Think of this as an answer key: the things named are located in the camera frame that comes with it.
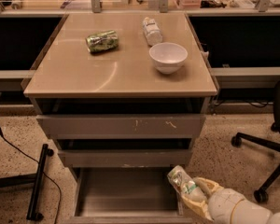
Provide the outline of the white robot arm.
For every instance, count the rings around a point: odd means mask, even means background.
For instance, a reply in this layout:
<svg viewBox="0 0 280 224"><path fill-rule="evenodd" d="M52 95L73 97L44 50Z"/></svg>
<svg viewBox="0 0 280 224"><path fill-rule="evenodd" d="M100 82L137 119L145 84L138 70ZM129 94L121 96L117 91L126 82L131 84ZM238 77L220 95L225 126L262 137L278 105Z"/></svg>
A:
<svg viewBox="0 0 280 224"><path fill-rule="evenodd" d="M280 224L280 212L250 202L243 194L196 177L180 186L184 204L213 224Z"/></svg>

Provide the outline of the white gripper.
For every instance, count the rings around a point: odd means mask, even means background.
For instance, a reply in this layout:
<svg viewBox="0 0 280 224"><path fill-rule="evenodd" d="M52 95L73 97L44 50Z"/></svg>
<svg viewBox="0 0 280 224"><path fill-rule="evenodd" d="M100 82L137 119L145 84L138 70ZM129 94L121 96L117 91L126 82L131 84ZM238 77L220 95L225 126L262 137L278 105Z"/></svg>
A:
<svg viewBox="0 0 280 224"><path fill-rule="evenodd" d="M203 177L194 177L196 185L209 198L192 200L188 195L182 194L181 199L186 207L195 214L210 221L230 222L231 215L236 205L245 199L245 196L233 189L224 189L217 182Z"/></svg>

